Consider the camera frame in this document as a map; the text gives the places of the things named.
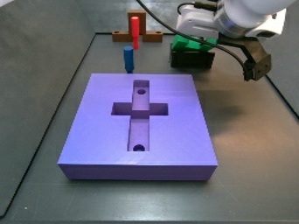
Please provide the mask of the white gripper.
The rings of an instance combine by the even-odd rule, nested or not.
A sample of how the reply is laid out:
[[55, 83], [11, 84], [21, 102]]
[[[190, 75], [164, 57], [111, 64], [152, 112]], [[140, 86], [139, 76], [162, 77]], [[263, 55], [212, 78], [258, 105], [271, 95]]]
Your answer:
[[258, 3], [219, 3], [216, 11], [183, 6], [176, 30], [195, 37], [216, 39], [224, 35], [232, 39], [271, 39], [283, 32], [286, 9], [263, 9]]

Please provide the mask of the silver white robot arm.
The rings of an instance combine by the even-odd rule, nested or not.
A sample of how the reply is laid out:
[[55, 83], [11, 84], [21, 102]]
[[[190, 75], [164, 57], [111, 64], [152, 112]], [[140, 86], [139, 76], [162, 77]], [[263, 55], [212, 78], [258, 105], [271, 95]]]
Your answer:
[[286, 9], [298, 0], [196, 0], [178, 7], [176, 30], [218, 39], [272, 38], [282, 34]]

